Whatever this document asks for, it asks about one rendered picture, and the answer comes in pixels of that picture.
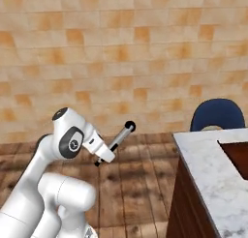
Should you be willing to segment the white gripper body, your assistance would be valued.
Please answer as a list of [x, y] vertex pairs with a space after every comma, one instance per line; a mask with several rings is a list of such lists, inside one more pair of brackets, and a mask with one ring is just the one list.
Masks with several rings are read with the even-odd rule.
[[103, 143], [100, 148], [96, 151], [96, 155], [98, 156], [98, 163], [102, 163], [102, 162], [107, 162], [107, 163], [111, 163], [114, 158], [115, 155], [113, 154], [113, 152], [106, 146], [105, 143]]

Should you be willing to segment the dark wood counter cabinet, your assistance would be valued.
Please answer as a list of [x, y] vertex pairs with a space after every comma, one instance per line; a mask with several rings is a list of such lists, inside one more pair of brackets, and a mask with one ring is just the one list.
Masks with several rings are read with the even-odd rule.
[[217, 230], [178, 142], [174, 190], [166, 238], [222, 238]]

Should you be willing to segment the blue chair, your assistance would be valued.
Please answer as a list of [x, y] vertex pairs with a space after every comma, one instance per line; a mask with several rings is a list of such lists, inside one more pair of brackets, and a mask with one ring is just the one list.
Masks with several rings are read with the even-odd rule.
[[229, 99], [211, 99], [201, 103], [195, 110], [190, 131], [199, 132], [208, 126], [223, 130], [242, 129], [245, 119], [241, 108]]

